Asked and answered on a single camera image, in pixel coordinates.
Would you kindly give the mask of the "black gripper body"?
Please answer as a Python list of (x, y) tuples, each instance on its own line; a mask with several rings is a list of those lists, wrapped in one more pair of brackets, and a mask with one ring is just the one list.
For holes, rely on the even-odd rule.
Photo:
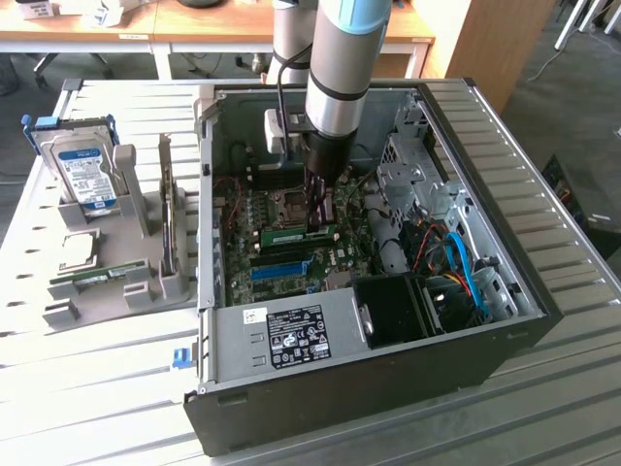
[(327, 185), (334, 185), (348, 163), (356, 136), (356, 131), (344, 137), (329, 137), (318, 131), (306, 133), (306, 168)]

